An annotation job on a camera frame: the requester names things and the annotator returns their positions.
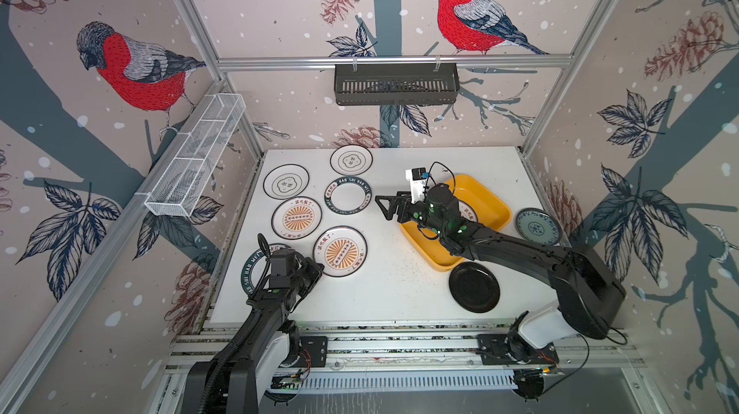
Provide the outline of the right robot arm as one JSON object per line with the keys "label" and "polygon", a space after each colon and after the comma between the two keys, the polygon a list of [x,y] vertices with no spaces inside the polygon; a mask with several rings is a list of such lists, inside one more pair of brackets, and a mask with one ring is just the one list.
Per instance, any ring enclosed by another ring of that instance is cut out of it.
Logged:
{"label": "right robot arm", "polygon": [[376,196],[388,221],[415,223],[436,235],[450,254],[528,275],[556,292],[556,300],[517,318],[506,336],[508,352],[524,360],[553,342],[578,334],[604,340],[625,301],[625,288],[593,250],[544,246],[462,217],[450,187],[438,184],[416,199],[410,192]]}

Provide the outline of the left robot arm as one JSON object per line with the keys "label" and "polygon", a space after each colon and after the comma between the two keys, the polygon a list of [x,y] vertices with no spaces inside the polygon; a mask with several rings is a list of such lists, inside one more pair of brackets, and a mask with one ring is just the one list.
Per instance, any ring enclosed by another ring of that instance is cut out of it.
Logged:
{"label": "left robot arm", "polygon": [[292,248],[263,248],[266,267],[247,303],[250,314],[211,360],[192,366],[184,413],[257,413],[279,366],[300,354],[290,315],[323,276],[323,265]]}

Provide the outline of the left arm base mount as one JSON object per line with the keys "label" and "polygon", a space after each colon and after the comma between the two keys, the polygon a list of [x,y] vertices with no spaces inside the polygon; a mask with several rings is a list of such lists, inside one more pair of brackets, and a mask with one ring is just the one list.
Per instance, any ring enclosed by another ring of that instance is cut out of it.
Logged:
{"label": "left arm base mount", "polygon": [[326,336],[302,336],[294,354],[289,354],[279,368],[298,370],[309,368],[324,368],[328,353],[328,338]]}

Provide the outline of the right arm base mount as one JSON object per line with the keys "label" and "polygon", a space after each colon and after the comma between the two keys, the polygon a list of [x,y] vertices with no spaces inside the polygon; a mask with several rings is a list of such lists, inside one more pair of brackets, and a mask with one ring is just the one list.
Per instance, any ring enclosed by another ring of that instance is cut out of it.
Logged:
{"label": "right arm base mount", "polygon": [[529,345],[519,335],[519,330],[527,312],[516,319],[507,333],[479,334],[475,353],[481,357],[485,366],[502,366],[512,364],[559,364],[559,357],[552,343],[542,349]]}

